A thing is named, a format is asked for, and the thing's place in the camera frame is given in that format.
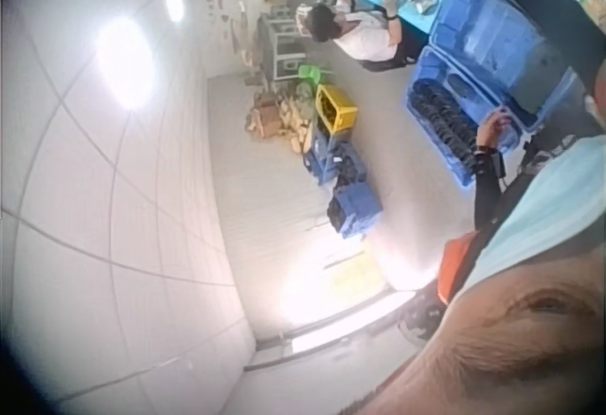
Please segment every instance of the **hand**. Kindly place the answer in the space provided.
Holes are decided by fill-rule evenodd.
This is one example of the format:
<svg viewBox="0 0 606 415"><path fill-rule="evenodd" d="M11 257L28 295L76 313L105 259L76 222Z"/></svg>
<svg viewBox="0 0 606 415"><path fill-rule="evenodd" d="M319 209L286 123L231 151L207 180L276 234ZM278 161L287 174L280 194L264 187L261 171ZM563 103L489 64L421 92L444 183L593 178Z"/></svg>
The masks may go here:
<svg viewBox="0 0 606 415"><path fill-rule="evenodd" d="M383 7L387 17L393 17L398 14L398 3L396 0L383 0Z"/></svg>
<svg viewBox="0 0 606 415"><path fill-rule="evenodd" d="M477 130L475 144L479 146L496 149L499 143L499 137L505 128L511 123L511 118L508 116L509 109L501 106L490 112L484 118L482 124Z"/></svg>

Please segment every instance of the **gray floor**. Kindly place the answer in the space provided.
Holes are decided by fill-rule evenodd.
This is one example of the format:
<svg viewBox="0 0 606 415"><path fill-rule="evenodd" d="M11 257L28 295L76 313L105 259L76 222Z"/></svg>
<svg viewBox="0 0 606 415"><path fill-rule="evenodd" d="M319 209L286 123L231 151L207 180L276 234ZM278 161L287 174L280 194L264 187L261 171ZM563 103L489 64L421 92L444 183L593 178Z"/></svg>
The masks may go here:
<svg viewBox="0 0 606 415"><path fill-rule="evenodd" d="M313 0L289 0L289 5ZM335 44L312 44L335 83L359 107L353 144L381 198L381 222L369 234L389 282L416 289L437 271L446 240L472 230L472 189L460 188L429 137L402 106L414 68L373 74Z"/></svg>

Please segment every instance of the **white shirt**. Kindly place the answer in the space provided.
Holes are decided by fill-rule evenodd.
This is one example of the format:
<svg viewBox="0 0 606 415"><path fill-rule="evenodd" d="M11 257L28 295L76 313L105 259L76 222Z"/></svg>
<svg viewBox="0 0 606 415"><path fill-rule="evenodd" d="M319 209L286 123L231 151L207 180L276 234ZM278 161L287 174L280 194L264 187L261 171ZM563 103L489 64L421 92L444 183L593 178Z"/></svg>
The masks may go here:
<svg viewBox="0 0 606 415"><path fill-rule="evenodd" d="M347 5L339 5L335 10L344 11L348 22L360 21L352 31L334 40L351 58L384 62L396 56L397 46L389 46L387 22L380 12L350 12Z"/></svg>

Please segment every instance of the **black hair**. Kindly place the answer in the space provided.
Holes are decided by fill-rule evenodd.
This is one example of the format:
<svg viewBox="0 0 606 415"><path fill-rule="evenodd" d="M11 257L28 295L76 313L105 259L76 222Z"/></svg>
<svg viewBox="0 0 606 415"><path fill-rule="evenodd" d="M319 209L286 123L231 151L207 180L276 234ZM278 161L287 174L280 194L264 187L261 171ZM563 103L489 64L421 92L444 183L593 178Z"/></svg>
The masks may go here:
<svg viewBox="0 0 606 415"><path fill-rule="evenodd" d="M341 36L341 27L334 21L334 12L326 5L315 5L307 14L305 26L317 43Z"/></svg>

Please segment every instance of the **person in white shirt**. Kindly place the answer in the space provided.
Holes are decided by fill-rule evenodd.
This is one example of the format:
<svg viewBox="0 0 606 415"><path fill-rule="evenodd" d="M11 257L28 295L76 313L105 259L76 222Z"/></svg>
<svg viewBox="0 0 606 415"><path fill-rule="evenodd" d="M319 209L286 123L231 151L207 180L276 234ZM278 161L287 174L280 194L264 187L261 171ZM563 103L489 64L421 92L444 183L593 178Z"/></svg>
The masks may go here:
<svg viewBox="0 0 606 415"><path fill-rule="evenodd" d="M309 11L305 26L316 42L334 41L369 70L413 63L426 44L426 35L398 17L396 0L383 0L383 8L384 13L352 12L351 0L336 0L334 7L318 4Z"/></svg>

